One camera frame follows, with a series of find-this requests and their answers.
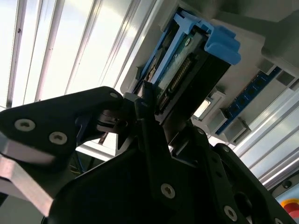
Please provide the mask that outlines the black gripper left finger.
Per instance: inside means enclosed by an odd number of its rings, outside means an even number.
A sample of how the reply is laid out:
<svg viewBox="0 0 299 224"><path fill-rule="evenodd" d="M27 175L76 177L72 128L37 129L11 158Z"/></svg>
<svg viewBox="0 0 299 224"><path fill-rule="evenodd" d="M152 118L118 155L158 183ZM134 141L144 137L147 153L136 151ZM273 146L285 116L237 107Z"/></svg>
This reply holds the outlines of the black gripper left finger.
<svg viewBox="0 0 299 224"><path fill-rule="evenodd" d="M110 87L35 102L0 114L0 176L37 207L51 207L67 185L76 147L105 133L120 136L117 156L135 149L170 155L155 120L156 96L145 82L139 93Z"/></svg>

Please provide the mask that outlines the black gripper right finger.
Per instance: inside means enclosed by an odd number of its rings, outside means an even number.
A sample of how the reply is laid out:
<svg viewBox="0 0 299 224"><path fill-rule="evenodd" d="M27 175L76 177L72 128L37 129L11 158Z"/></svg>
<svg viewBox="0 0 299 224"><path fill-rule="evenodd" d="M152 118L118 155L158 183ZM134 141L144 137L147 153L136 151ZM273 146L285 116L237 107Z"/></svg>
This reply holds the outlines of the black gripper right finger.
<svg viewBox="0 0 299 224"><path fill-rule="evenodd" d="M212 146L206 133L189 123L197 161L205 169L218 221L224 224L293 224L294 219L223 143Z"/></svg>

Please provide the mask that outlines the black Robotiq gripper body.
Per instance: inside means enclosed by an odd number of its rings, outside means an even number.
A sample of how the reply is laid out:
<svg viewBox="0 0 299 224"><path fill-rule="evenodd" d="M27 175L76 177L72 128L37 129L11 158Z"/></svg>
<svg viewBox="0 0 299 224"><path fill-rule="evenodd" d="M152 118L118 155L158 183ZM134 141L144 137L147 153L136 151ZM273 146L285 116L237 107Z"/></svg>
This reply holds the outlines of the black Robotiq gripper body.
<svg viewBox="0 0 299 224"><path fill-rule="evenodd" d="M199 168L129 150L68 183L49 224L212 224L217 210Z"/></svg>

